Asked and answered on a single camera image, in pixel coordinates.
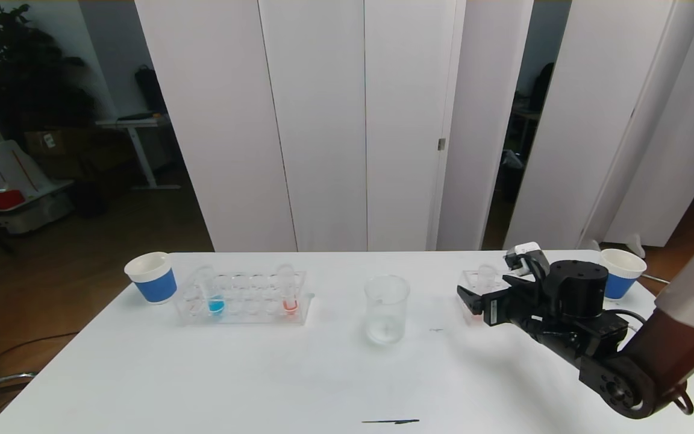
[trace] blue paper cup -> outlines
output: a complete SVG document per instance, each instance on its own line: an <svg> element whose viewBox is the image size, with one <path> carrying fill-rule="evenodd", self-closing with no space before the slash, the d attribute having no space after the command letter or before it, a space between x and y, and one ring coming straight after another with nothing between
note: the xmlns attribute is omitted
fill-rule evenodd
<svg viewBox="0 0 694 434"><path fill-rule="evenodd" d="M127 263L125 274L149 303L165 303L176 293L176 278L167 253L152 252L138 256Z"/></svg>
<svg viewBox="0 0 694 434"><path fill-rule="evenodd" d="M602 250L600 264L609 270L604 297L612 299L622 298L636 279L647 270L644 259L618 249Z"/></svg>

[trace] blue liquid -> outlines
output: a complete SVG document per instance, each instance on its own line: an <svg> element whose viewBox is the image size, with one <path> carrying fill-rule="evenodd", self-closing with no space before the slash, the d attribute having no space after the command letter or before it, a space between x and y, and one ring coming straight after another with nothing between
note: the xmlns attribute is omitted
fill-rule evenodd
<svg viewBox="0 0 694 434"><path fill-rule="evenodd" d="M210 311L211 315L218 315L224 310L224 299L223 297L213 297L207 300L207 310Z"/></svg>

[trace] white tabletop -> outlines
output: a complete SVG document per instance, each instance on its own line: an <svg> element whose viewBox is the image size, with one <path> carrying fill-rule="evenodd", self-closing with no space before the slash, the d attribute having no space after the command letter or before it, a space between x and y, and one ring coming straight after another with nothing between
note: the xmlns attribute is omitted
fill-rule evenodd
<svg viewBox="0 0 694 434"><path fill-rule="evenodd" d="M598 260L593 251L550 261ZM177 280L292 263L316 293L305 326L183 327L170 304L128 286L0 416L0 434L692 432L673 406L628 420L578 381L578 371L510 324L466 326L455 286L499 252L175 253ZM363 283L411 284L407 332L377 348L361 333ZM619 307L648 316L636 285ZM689 381L694 401L694 376ZM366 420L410 420L402 426Z"/></svg>
<svg viewBox="0 0 694 434"><path fill-rule="evenodd" d="M129 119L127 121L120 121L117 119L107 119L103 121L96 121L96 125L101 128L143 128L143 127L162 127L165 125L170 125L170 116L167 113L157 116L156 118L144 118L144 119Z"/></svg>

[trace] white partition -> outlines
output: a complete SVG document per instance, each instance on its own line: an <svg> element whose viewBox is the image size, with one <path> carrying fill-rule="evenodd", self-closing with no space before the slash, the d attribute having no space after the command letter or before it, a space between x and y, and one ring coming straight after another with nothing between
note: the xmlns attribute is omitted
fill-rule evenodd
<svg viewBox="0 0 694 434"><path fill-rule="evenodd" d="M694 37L694 2L675 2L663 32L663 41L652 63L642 95L631 121L625 129L620 148L601 189L594 212L590 216L581 245L594 245L605 240L617 209L633 182L639 163L645 156L671 91L677 82L687 50ZM616 237L627 242L631 233Z"/></svg>
<svg viewBox="0 0 694 434"><path fill-rule="evenodd" d="M364 2L369 250L435 247L464 6Z"/></svg>
<svg viewBox="0 0 694 434"><path fill-rule="evenodd" d="M663 37L672 2L572 2L505 245L573 249Z"/></svg>
<svg viewBox="0 0 694 434"><path fill-rule="evenodd" d="M479 250L519 76L532 0L468 2L438 250Z"/></svg>
<svg viewBox="0 0 694 434"><path fill-rule="evenodd" d="M694 197L694 38L605 241L662 247Z"/></svg>
<svg viewBox="0 0 694 434"><path fill-rule="evenodd" d="M257 3L136 6L215 250L296 250Z"/></svg>
<svg viewBox="0 0 694 434"><path fill-rule="evenodd" d="M363 0L259 0L300 251L366 251Z"/></svg>

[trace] green leaves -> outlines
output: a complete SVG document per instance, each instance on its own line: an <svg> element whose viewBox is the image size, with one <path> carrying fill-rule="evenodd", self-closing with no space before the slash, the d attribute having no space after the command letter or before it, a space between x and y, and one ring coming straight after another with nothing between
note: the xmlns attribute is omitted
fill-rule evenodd
<svg viewBox="0 0 694 434"><path fill-rule="evenodd" d="M23 14L30 6L0 6L0 129L22 139L24 115L43 118L72 115L88 119L95 102L72 82L79 57L64 57L55 39L31 27Z"/></svg>

